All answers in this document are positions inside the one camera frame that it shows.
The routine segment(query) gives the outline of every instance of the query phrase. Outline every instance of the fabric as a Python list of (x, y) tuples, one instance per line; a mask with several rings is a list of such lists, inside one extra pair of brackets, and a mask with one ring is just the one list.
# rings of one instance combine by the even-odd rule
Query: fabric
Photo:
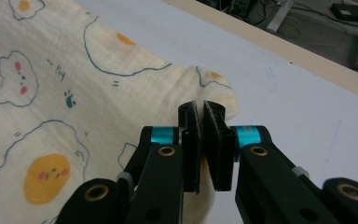
[[(193, 100), (237, 112), (222, 76), (164, 61), (76, 2), (0, 0), (0, 223), (54, 223), (82, 183), (116, 180), (145, 125), (176, 126)], [(213, 202), (202, 173), (184, 223)]]

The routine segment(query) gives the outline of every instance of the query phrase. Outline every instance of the paw print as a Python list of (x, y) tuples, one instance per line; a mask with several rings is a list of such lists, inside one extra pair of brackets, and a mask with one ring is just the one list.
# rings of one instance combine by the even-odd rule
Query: paw print
[(76, 105), (76, 101), (74, 101), (74, 95), (71, 93), (71, 91), (66, 91), (64, 95), (68, 108), (72, 108), (72, 106)]

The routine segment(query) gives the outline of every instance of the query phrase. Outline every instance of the white table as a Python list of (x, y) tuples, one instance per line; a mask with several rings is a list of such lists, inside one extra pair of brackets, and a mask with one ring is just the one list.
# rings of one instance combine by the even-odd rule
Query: white table
[[(190, 0), (77, 1), (167, 61), (225, 76), (240, 104), (229, 124), (265, 125), (318, 187), (358, 181), (357, 73)], [(241, 223), (234, 191), (216, 194), (208, 223)]]

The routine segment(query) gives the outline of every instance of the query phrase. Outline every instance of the white surface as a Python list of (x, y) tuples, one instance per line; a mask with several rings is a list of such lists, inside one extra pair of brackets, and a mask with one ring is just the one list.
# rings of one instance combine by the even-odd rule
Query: white surface
[[(158, 56), (225, 76), (240, 103), (230, 124), (265, 125), (318, 187), (331, 177), (358, 181), (357, 95), (159, 0), (77, 1)], [(233, 186), (216, 193), (208, 223), (241, 223)]]

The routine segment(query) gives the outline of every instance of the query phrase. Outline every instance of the cartoon face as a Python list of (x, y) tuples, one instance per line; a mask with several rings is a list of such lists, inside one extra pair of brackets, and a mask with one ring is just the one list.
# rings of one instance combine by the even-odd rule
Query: cartoon face
[(0, 58), (0, 104), (26, 106), (36, 97), (38, 84), (30, 61), (20, 52), (12, 51)]
[(16, 20), (30, 19), (45, 7), (41, 0), (9, 0), (13, 16)]
[[(84, 183), (88, 159), (75, 130), (61, 121), (26, 133), (0, 166), (0, 223), (51, 223)], [(12, 215), (14, 205), (27, 213)]]
[(53, 200), (70, 175), (69, 161), (60, 154), (40, 157), (28, 168), (24, 197), (28, 203), (43, 204)]

